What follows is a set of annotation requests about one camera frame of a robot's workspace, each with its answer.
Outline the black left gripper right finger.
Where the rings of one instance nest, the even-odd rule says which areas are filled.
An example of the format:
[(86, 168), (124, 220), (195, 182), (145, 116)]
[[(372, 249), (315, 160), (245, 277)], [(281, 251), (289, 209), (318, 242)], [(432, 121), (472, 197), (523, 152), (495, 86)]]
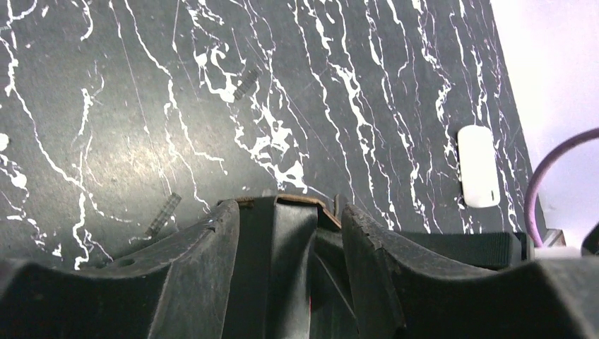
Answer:
[(598, 337), (596, 257), (497, 272), (430, 251), (353, 205), (341, 224), (361, 338)]

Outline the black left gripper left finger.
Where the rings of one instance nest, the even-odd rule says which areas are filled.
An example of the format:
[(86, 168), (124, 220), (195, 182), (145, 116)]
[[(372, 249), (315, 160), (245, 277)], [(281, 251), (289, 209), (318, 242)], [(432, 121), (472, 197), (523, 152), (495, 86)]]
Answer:
[(239, 206), (104, 268), (1, 262), (2, 338), (219, 338), (239, 239)]

